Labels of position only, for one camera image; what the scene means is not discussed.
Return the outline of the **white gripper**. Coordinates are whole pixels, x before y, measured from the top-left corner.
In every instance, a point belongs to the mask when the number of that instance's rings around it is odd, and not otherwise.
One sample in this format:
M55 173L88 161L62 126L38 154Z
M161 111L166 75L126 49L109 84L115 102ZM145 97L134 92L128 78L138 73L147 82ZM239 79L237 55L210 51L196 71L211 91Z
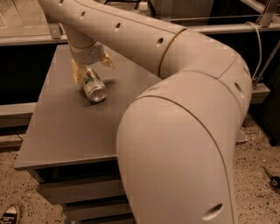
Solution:
M70 52L73 58L71 60L73 79L78 86L82 85L83 79L87 73L87 68L84 65L92 65L100 61L105 67L109 67L113 70L116 69L112 59L105 52L103 44L99 41L84 48L77 48L70 45Z

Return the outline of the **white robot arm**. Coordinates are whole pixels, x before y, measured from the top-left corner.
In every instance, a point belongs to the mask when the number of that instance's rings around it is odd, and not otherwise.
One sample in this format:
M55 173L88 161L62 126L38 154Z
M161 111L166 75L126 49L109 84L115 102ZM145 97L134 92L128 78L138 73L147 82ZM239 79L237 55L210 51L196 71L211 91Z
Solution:
M252 95L243 58L196 31L94 0L38 1L73 46L96 39L158 77L117 131L136 224L237 224L233 155Z

